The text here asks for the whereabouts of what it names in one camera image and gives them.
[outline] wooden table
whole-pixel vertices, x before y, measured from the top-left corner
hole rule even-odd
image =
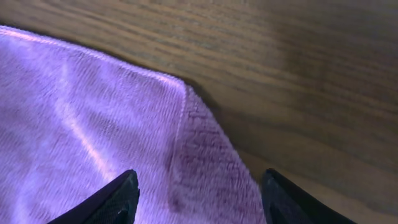
[[[186,80],[257,180],[398,223],[396,0],[160,2],[2,0],[0,22]]]

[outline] microfiber cloth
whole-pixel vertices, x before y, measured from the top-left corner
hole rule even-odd
[[[0,223],[47,223],[128,169],[135,223],[265,223],[257,184],[190,86],[0,26]]]

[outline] towel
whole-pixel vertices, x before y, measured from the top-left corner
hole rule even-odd
[[[135,223],[265,223],[257,184],[190,86],[4,26],[0,164],[0,223],[47,223],[128,169]]]

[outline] purple towel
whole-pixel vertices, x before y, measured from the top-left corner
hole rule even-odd
[[[47,223],[127,169],[138,224],[265,223],[258,186],[191,87],[1,26],[0,162],[0,223]]]

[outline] wood grain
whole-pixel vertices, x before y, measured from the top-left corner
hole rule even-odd
[[[254,177],[276,167],[359,223],[398,223],[393,0],[2,0],[0,22],[178,76]]]

